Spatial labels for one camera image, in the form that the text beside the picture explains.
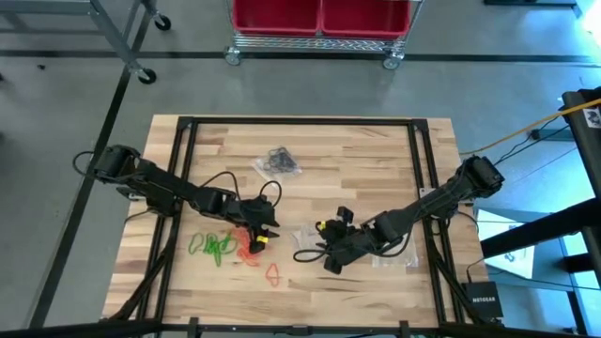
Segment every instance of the caster wheel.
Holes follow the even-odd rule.
[[[157,73],[152,69],[144,69],[144,73],[148,76],[148,79],[138,76],[138,80],[144,85],[154,84],[157,81]]]
[[[162,31],[167,31],[167,30],[171,29],[171,20],[169,20],[169,18],[167,18],[166,16],[164,16],[162,14],[159,14],[159,16],[161,17],[161,20],[164,24],[154,22],[154,25],[156,25],[157,28],[161,29]]]
[[[382,62],[382,67],[384,67],[385,69],[388,70],[395,70],[398,68],[398,66],[401,64],[401,61],[396,59],[396,58],[392,58],[392,57],[387,57],[386,60],[384,60]]]
[[[225,62],[230,66],[238,66],[240,64],[240,58],[236,54],[226,54]]]

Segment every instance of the metal cart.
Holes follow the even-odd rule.
[[[157,74],[152,69],[143,68],[127,43],[131,26],[140,5],[152,17],[157,28],[162,31],[171,29],[171,21],[160,14],[154,5],[154,0],[133,0],[127,23],[120,32],[108,16],[100,0],[0,0],[0,14],[13,26],[12,29],[0,29],[0,33],[54,33],[54,34],[98,34],[106,37],[116,54],[125,62],[130,72],[138,76],[143,84],[157,81]],[[35,29],[29,27],[17,14],[63,14],[87,15],[99,31],[72,31],[66,29]]]
[[[357,53],[382,53],[386,58],[382,62],[385,69],[397,69],[405,57],[405,48],[409,35],[420,13],[424,0],[403,0],[410,3],[410,19],[407,32],[395,39],[381,38],[330,38],[317,30],[313,37],[269,36],[264,34],[243,34],[235,28],[232,5],[225,0],[230,22],[234,27],[233,43],[225,49],[225,61],[237,66],[240,64],[240,50],[261,49],[304,49],[323,51],[345,51]]]

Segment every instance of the black cable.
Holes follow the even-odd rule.
[[[476,262],[471,263],[468,265],[468,267],[466,268],[466,274],[468,275],[468,282],[472,283],[471,281],[471,276],[470,276],[470,268],[473,267],[474,265],[482,262],[483,260],[485,260],[484,258],[480,258],[478,259]],[[494,269],[498,269],[499,271],[496,273],[489,273],[488,275],[498,275],[498,274],[502,274],[505,273],[507,271],[503,270],[503,269],[499,269],[499,268],[495,268],[492,267]],[[559,284],[559,283],[553,283],[553,282],[546,282],[546,281],[539,281],[539,280],[534,280],[534,279],[530,279],[530,278],[526,278],[526,277],[522,277],[516,274],[513,274],[515,277],[524,280],[524,281],[529,281],[529,282],[536,282],[536,283],[543,283],[543,284],[552,284],[552,285],[557,285],[557,286],[563,286],[563,287],[572,287],[572,288],[580,288],[580,289],[586,289],[586,290],[595,290],[595,291],[601,291],[601,289],[599,288],[595,288],[595,287],[586,287],[586,286],[578,286],[578,285],[568,285],[568,284]]]
[[[317,256],[313,257],[313,258],[309,258],[309,259],[299,259],[297,258],[298,254],[318,254]],[[323,257],[326,254],[329,254],[330,252],[328,250],[318,250],[318,249],[302,249],[302,250],[298,250],[297,252],[295,252],[292,255],[292,259],[294,259],[295,262],[298,263],[311,263],[311,262],[315,262],[317,261],[319,258]]]
[[[476,225],[476,234],[480,234],[480,225],[478,225],[478,221],[475,218],[473,218],[473,216],[471,216],[471,215],[469,215],[469,213],[463,212],[463,211],[457,211],[457,213],[459,215],[463,215],[463,216],[469,218],[473,222],[473,224]]]
[[[220,177],[220,176],[223,176],[223,175],[230,175],[232,177],[232,179],[234,180],[234,188],[236,189],[236,197],[238,198],[238,200],[241,200],[241,198],[240,198],[240,192],[239,192],[239,189],[238,189],[238,180],[236,179],[236,175],[234,175],[234,173],[232,173],[231,171],[228,171],[228,170],[222,171],[221,173],[218,173],[215,176],[209,178],[207,181],[205,181],[205,183],[201,184],[199,186],[199,188],[202,188],[202,187],[206,186],[207,184],[209,184],[210,182],[212,182],[213,179],[215,179],[217,177]]]
[[[90,150],[86,150],[86,151],[82,151],[82,152],[78,153],[77,155],[75,155],[75,157],[73,157],[73,160],[71,161],[73,170],[75,170],[77,172],[77,174],[79,174],[83,177],[96,179],[96,177],[94,177],[92,175],[88,175],[87,173],[80,170],[79,167],[77,166],[77,160],[80,158],[80,156],[85,155],[85,154],[94,154],[94,152],[90,151]],[[135,177],[137,175],[138,175],[137,173],[133,173],[133,174],[124,175],[122,177],[115,177],[115,178],[113,178],[113,181],[114,181],[114,183],[122,183],[122,182],[125,182],[126,180],[128,180],[132,177]]]
[[[270,184],[275,184],[276,186],[278,186],[278,198],[273,203],[273,207],[275,207],[278,205],[278,203],[280,203],[280,199],[282,198],[282,185],[280,184],[280,182],[278,182],[276,180],[271,180],[271,181],[265,183],[263,185],[263,187],[261,187],[261,190],[259,191],[259,195],[262,195],[265,187],[269,186]]]
[[[469,264],[468,267],[466,268],[466,275],[468,276],[468,282],[469,283],[471,283],[470,268],[473,267],[473,266],[475,266],[476,264],[482,262],[483,260],[485,260],[484,257],[482,257],[482,258],[478,259],[477,261]]]
[[[539,130],[540,130],[540,131],[541,131],[541,130],[543,130],[543,129],[544,129],[546,126],[548,126],[548,124],[549,124],[549,123],[551,123],[551,122],[555,121],[557,118],[558,118],[558,116],[557,116],[557,117],[555,117],[555,118],[553,118],[553,119],[551,119],[551,120],[549,120],[549,121],[548,121],[547,123],[545,123],[545,124],[543,125],[543,127],[541,127]],[[531,133],[529,133],[529,134],[526,136],[526,140],[524,140],[524,141],[522,141],[522,142],[518,143],[517,145],[515,145],[514,147],[512,147],[512,148],[511,148],[511,150],[509,150],[508,152],[506,152],[504,155],[502,155],[502,156],[499,158],[499,160],[497,161],[497,163],[504,161],[504,160],[505,160],[505,158],[506,158],[507,156],[511,155],[511,153],[513,153],[513,152],[514,152],[514,150],[516,150],[516,148],[517,148],[517,147],[519,147],[519,146],[521,146],[521,145],[523,145],[523,144],[527,143],[528,141],[530,141],[530,138],[531,138],[531,137],[532,137],[532,134],[531,134]]]
[[[558,129],[558,130],[556,130],[555,132],[552,132],[551,134],[549,134],[549,135],[547,135],[547,136],[545,136],[545,137],[541,137],[540,139],[538,139],[538,140],[536,140],[536,141],[532,142],[531,144],[529,144],[529,145],[527,145],[527,146],[524,146],[523,148],[519,149],[519,151],[517,151],[517,152],[515,152],[515,153],[513,153],[513,154],[511,154],[511,155],[509,155],[509,156],[507,156],[507,157],[505,157],[505,158],[504,158],[504,159],[502,159],[502,160],[498,160],[498,161],[495,163],[495,165],[498,165],[498,164],[500,164],[500,163],[501,163],[501,162],[503,162],[503,161],[507,161],[507,160],[511,159],[512,157],[514,157],[515,155],[519,154],[520,152],[522,152],[522,151],[524,151],[524,150],[528,149],[528,148],[529,148],[529,147],[531,147],[531,146],[534,146],[534,145],[536,145],[537,143],[539,143],[539,142],[541,142],[541,141],[545,141],[547,138],[549,138],[549,137],[551,137],[551,136],[554,136],[554,135],[556,135],[556,134],[560,133],[561,131],[564,131],[564,130],[565,130],[565,129],[567,129],[568,127],[569,127],[569,126],[565,126],[565,127],[561,128],[561,129]]]
[[[138,212],[138,213],[134,213],[131,216],[128,216],[128,218],[125,219],[125,221],[123,222],[124,224],[131,221],[131,219],[136,218],[138,216],[142,216],[144,214],[147,214],[148,212],[150,212],[150,209],[147,209],[146,211],[142,211],[142,212]]]
[[[85,154],[94,154],[94,151],[90,151],[90,150],[86,150],[86,151],[82,151],[80,153],[78,153],[77,155],[75,155],[75,157],[73,158],[73,160],[71,161],[71,165],[73,166],[73,170],[75,170],[75,172],[77,172],[77,174],[83,176],[83,177],[87,177],[88,174],[86,174],[85,172],[81,171],[78,167],[77,167],[77,160],[80,158],[80,156],[85,155]]]
[[[396,253],[390,253],[390,254],[385,254],[385,253],[370,253],[370,254],[373,254],[373,255],[378,256],[378,257],[383,257],[383,258],[397,257],[398,255],[402,254],[406,250],[406,248],[408,247],[409,240],[411,239],[411,233],[412,232],[413,232],[413,224],[411,225],[411,228],[407,232],[407,238],[405,239],[405,243],[403,244],[403,247],[398,252],[396,252]]]

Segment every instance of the white sticker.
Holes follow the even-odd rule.
[[[586,124],[589,128],[601,129],[601,113],[599,113],[599,107],[594,109],[582,109]]]

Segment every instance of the white paper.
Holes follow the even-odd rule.
[[[520,225],[522,223],[515,222],[514,220],[484,210],[478,211],[478,227],[480,228],[478,238],[480,240],[491,238]],[[530,279],[532,278],[532,266],[534,263],[534,247],[530,246],[525,249],[490,257],[485,259],[485,262],[491,267],[503,269]]]

